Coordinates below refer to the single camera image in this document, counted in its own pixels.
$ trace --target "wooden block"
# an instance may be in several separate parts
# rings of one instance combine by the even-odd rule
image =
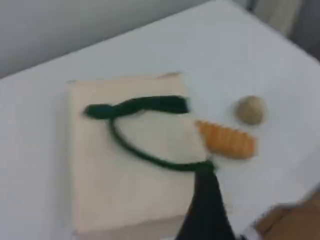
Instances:
[[[186,214],[193,196],[193,173],[169,171],[130,155],[114,142],[105,121],[82,114],[89,104],[118,104],[144,96],[186,96],[181,78],[180,74],[167,74],[70,83],[73,228],[78,236],[105,233],[104,239],[108,239],[119,229],[133,233],[132,226],[141,234],[139,226],[157,226],[159,221]],[[190,163],[207,158],[194,121],[191,113],[147,111],[122,117],[116,124],[130,142],[150,154]],[[161,226],[155,232],[166,234]]]

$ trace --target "gray wall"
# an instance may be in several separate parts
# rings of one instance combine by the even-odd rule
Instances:
[[[0,78],[206,1],[2,0]]]
[[[306,50],[320,42],[320,0],[304,0],[291,39]]]

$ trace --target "small beige ball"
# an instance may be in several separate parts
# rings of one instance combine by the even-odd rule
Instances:
[[[265,101],[258,96],[246,96],[239,100],[235,115],[245,124],[259,125],[266,117]]]

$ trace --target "white table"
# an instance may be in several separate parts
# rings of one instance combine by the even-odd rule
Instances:
[[[310,103],[320,100],[320,66],[217,0],[0,81],[0,239],[70,239],[66,82],[176,71],[185,73],[202,119],[236,127],[234,101],[247,94],[267,99],[266,123],[245,129],[261,139],[259,157],[224,163],[218,173],[237,233],[268,207],[300,200],[318,184],[320,113]]]

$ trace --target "green yarn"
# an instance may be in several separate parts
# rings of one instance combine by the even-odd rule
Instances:
[[[169,114],[185,114],[189,112],[186,99],[181,96],[172,95],[133,98],[117,105],[91,104],[85,108],[84,114],[97,120],[109,120],[108,126],[114,140],[123,149],[142,160],[148,161],[159,167],[178,172],[213,172],[215,167],[209,159],[202,162],[174,163],[152,156],[129,143],[116,127],[116,119],[145,110],[159,111]]]

